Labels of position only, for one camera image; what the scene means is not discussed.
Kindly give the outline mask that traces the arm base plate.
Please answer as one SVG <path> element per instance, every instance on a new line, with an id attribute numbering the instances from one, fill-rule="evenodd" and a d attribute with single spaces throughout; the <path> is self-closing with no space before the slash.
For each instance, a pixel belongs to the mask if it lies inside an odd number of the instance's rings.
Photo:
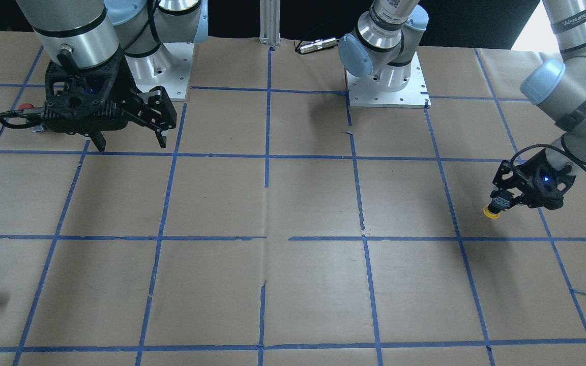
<path id="1" fill-rule="evenodd" d="M 426 108 L 432 104 L 417 53 L 405 66 L 384 65 L 368 77 L 346 71 L 345 77 L 352 107 Z"/>
<path id="2" fill-rule="evenodd" d="M 163 43 L 153 55 L 126 59 L 137 87 L 149 92 L 163 86 L 174 102 L 185 102 L 194 61 L 194 43 Z"/>

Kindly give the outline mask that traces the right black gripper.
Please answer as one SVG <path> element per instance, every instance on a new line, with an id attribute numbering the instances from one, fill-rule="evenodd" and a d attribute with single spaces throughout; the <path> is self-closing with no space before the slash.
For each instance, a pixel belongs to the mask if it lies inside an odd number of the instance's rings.
<path id="1" fill-rule="evenodd" d="M 177 124 L 169 94 L 164 86 L 139 93 L 121 48 L 90 69 L 78 67 L 74 52 L 65 46 L 56 59 L 46 70 L 44 127 L 65 134 L 88 134 L 97 151 L 105 152 L 102 131 L 117 131 L 132 121 L 153 130 L 160 147 L 166 147 L 166 134 Z"/>

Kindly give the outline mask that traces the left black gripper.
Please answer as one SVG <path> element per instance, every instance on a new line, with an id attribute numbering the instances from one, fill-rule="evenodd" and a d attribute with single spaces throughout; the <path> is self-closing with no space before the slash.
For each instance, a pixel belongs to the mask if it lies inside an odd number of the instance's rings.
<path id="1" fill-rule="evenodd" d="M 556 170 L 547 161 L 542 150 L 527 162 L 517 165 L 502 160 L 492 183 L 494 190 L 507 190 L 511 200 L 507 210 L 515 206 L 544 207 L 557 210 L 563 207 L 564 194 L 573 186 L 575 175 L 571 167 Z"/>

